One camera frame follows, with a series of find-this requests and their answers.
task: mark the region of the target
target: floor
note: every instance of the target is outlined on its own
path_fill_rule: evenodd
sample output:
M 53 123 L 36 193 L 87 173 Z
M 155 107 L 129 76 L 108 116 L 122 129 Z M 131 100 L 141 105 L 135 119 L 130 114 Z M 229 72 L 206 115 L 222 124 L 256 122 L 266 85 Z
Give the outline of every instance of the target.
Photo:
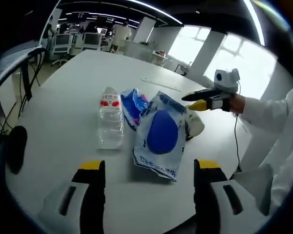
M 36 64 L 28 65 L 28 73 L 29 73 L 29 79 L 32 81 L 34 76 L 34 69 L 37 68 Z M 45 83 L 45 81 L 59 68 L 58 64 L 55 64 L 53 66 L 50 65 L 50 63 L 44 63 L 42 65 L 42 68 L 40 72 L 37 75 L 37 80 L 33 83 L 33 86 L 31 88 L 32 94 L 34 95 L 35 92 L 40 88 L 39 85 L 42 85 Z M 13 107 L 12 111 L 10 112 L 7 123 L 4 125 L 4 130 L 9 133 L 11 131 L 10 127 L 15 127 L 18 122 L 18 115 L 19 110 L 21 107 L 21 99 L 23 99 L 23 96 L 25 94 L 23 82 L 20 82 L 21 73 L 19 70 L 17 70 L 14 74 L 12 74 L 12 81 L 14 86 L 14 92 L 16 97 L 16 104 Z

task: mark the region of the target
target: bottle label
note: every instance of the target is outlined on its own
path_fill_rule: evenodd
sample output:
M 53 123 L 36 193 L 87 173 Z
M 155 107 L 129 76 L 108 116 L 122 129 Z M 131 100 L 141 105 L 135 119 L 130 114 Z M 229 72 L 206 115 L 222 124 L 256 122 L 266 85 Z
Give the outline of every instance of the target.
M 110 106 L 110 107 L 118 107 L 120 108 L 121 100 L 118 94 L 104 94 L 101 101 L 100 106 Z

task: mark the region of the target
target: ceiling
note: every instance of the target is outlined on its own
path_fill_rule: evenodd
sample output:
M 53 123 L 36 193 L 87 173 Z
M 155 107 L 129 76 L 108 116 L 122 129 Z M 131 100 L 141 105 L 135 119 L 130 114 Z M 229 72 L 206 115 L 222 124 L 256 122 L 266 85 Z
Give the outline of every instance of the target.
M 183 24 L 200 24 L 207 15 L 209 18 L 216 18 L 222 15 L 222 20 L 227 16 L 230 18 L 250 19 L 250 15 L 240 0 L 183 0 L 182 4 L 174 4 L 167 0 L 143 0 L 151 6 L 163 10 L 182 22 Z M 180 26 L 180 23 L 144 5 L 128 0 L 62 0 L 58 8 L 63 9 L 61 18 L 68 18 L 77 21 L 77 15 L 66 15 L 71 12 L 92 12 L 116 15 L 134 21 L 141 21 L 143 17 L 156 20 L 156 26 Z

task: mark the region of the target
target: white chair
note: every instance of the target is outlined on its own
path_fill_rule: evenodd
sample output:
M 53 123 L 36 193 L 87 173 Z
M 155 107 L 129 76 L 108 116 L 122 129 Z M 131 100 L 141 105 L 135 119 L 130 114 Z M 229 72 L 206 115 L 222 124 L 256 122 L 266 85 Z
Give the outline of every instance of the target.
M 72 44 L 72 49 L 70 51 L 70 55 L 75 56 L 82 51 L 82 48 L 84 45 L 83 36 L 81 34 L 76 34 L 74 36 L 73 43 L 74 44 Z
M 101 50 L 102 34 L 99 33 L 85 33 L 83 50 Z
M 51 65 L 54 65 L 55 63 L 60 63 L 59 66 L 61 66 L 62 62 L 67 62 L 68 60 L 64 57 L 69 54 L 69 50 L 72 46 L 72 37 L 69 34 L 58 34 L 55 37 L 54 40 L 54 46 L 52 50 L 52 54 L 54 55 L 62 55 L 61 59 L 58 59 L 51 63 Z

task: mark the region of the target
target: desk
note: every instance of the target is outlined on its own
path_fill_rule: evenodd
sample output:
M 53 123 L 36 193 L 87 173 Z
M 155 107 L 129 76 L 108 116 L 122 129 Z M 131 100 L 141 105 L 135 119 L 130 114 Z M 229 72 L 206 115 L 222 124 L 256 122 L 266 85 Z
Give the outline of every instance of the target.
M 149 78 L 179 91 L 152 83 Z M 97 151 L 97 116 L 107 86 L 122 91 L 138 88 L 148 99 L 159 90 L 183 105 L 181 97 L 203 87 L 162 67 L 134 58 L 86 50 L 59 68 L 35 92 L 18 124 L 28 132 L 24 165 L 18 175 L 6 172 L 7 185 L 32 217 L 43 199 L 64 181 L 70 181 L 86 161 L 106 164 L 104 229 L 113 233 L 164 233 L 195 214 L 193 160 L 214 159 L 230 177 L 237 167 L 235 118 L 221 110 L 199 113 L 205 123 L 201 135 L 186 143 L 177 182 L 133 165 L 135 132 L 125 123 L 125 140 L 119 152 Z M 237 125 L 242 158 L 250 141 L 241 122 Z
M 167 61 L 167 59 L 168 58 L 161 56 L 160 54 L 157 54 L 155 51 L 153 51 L 151 63 L 162 67 L 163 64 Z

